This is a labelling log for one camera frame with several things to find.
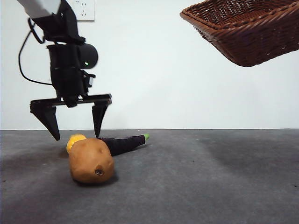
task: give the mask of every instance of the robotic arm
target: robotic arm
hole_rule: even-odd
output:
[[[93,123],[96,137],[100,134],[101,123],[107,107],[111,104],[111,95],[88,96],[90,81],[95,75],[83,69],[93,68],[98,61],[94,46],[85,43],[79,36],[77,19],[66,0],[18,0],[30,18],[43,30],[44,40],[54,42],[47,46],[50,52],[50,71],[56,98],[33,100],[30,112],[49,130],[56,140],[60,139],[56,119],[57,105],[75,107],[81,103],[94,103]],[[31,32],[34,26],[28,20]]]

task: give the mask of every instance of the basket rim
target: basket rim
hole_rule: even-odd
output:
[[[185,8],[181,14],[185,15],[185,16],[188,16],[206,26],[208,26],[209,28],[212,28],[212,29],[215,29],[215,30],[224,30],[224,29],[230,29],[230,28],[237,28],[237,27],[241,27],[241,26],[244,26],[244,25],[248,25],[250,23],[256,23],[258,22],[259,20],[262,20],[268,16],[275,16],[276,14],[278,13],[282,13],[284,11],[287,11],[287,10],[299,10],[299,1],[295,1],[293,2],[292,4],[290,5],[287,5],[287,6],[284,6],[284,7],[281,7],[281,8],[276,8],[276,9],[273,9],[272,11],[268,12],[268,13],[265,13],[261,16],[258,16],[258,17],[254,17],[254,18],[251,18],[250,20],[243,20],[243,21],[238,21],[238,22],[234,22],[234,23],[227,23],[227,24],[224,24],[224,25],[217,25],[215,23],[212,23],[212,22],[208,22],[206,20],[203,20],[202,18],[199,18],[197,16],[194,16],[192,13],[188,12],[190,9],[193,9],[195,8],[196,6],[199,6],[199,5],[202,5],[206,2],[209,2],[211,0],[205,0],[201,3],[198,3],[198,4],[195,4],[195,5],[192,5],[188,8]]]

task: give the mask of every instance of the black cable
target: black cable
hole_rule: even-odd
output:
[[[40,44],[45,43],[45,37],[43,36],[43,40],[41,40],[41,39],[38,37],[38,35],[36,34],[36,31],[34,30],[35,23],[33,23],[33,25],[32,25],[32,23],[31,23],[31,18],[28,18],[28,25],[29,25],[29,27],[30,27],[30,30],[31,30],[33,36],[36,38],[36,41],[39,42]]]
[[[30,34],[31,34],[31,31],[29,31],[29,33],[27,34],[27,36],[26,36],[26,38],[25,38],[25,40],[24,40],[24,43],[23,43],[23,45],[22,45],[22,47],[21,47],[21,49],[20,49],[20,52],[19,52],[19,70],[20,70],[22,76],[23,76],[26,80],[28,80],[28,81],[31,81],[31,82],[33,82],[33,83],[43,84],[43,85],[52,85],[51,83],[42,83],[42,82],[38,82],[38,81],[32,80],[32,79],[30,79],[30,78],[27,78],[27,77],[24,75],[23,71],[22,71],[22,67],[21,67],[21,53],[22,53],[22,51],[23,51],[23,48],[24,48],[24,46],[25,46],[25,44],[26,44],[26,42],[27,42],[27,40],[28,40]]]

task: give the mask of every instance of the gripper jaw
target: gripper jaw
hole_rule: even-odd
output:
[[[78,99],[77,103],[94,103],[92,107],[94,133],[98,138],[106,109],[112,103],[111,95],[85,96],[82,99]],[[58,105],[65,105],[65,102],[59,98],[52,98],[32,100],[30,103],[30,112],[40,120],[57,141],[60,140],[55,107]]]

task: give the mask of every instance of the yellow object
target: yellow object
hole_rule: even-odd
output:
[[[80,141],[80,140],[84,140],[84,139],[86,139],[86,137],[82,134],[73,134],[73,135],[71,135],[69,141],[66,144],[67,153],[70,154],[71,147],[75,144],[75,142]]]

